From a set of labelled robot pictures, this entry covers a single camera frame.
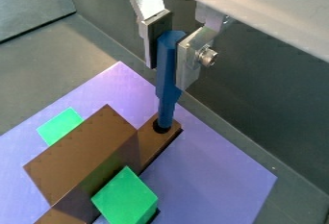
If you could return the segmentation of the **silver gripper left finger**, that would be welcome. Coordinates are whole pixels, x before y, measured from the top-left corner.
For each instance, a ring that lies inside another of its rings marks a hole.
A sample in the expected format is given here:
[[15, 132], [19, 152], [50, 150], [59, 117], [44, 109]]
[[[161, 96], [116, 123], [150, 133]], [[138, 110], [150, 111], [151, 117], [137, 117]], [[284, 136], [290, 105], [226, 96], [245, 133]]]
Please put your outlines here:
[[173, 13], [163, 0], [129, 0], [137, 14], [139, 35], [145, 41], [146, 64], [157, 67], [157, 39], [173, 29]]

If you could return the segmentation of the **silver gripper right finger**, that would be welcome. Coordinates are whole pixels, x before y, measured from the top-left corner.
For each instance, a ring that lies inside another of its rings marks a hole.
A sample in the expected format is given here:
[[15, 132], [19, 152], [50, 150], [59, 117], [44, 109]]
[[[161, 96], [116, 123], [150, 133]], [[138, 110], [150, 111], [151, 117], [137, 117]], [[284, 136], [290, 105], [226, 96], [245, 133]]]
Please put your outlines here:
[[230, 17], [206, 6], [198, 4], [195, 20], [203, 24], [179, 43], [177, 50], [177, 87], [186, 90], [198, 80], [201, 67], [215, 63], [218, 52], [213, 49], [214, 38], [227, 28]]

